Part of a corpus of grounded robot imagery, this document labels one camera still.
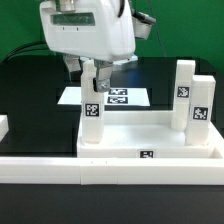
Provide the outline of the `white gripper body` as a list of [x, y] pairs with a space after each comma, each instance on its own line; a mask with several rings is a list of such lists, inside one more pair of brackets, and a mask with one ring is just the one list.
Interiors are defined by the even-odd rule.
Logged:
[[95, 60], [129, 59], [135, 51], [128, 0], [75, 0], [75, 10], [60, 12], [56, 1], [40, 4], [50, 50]]

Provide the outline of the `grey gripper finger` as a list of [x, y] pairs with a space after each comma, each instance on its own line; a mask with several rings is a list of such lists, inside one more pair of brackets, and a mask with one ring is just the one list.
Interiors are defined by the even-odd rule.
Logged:
[[65, 54], [63, 60], [69, 72], [79, 72], [82, 70], [79, 56]]
[[94, 91], [108, 92], [110, 89], [110, 77], [113, 71], [113, 63], [95, 60], [96, 76], [93, 78]]

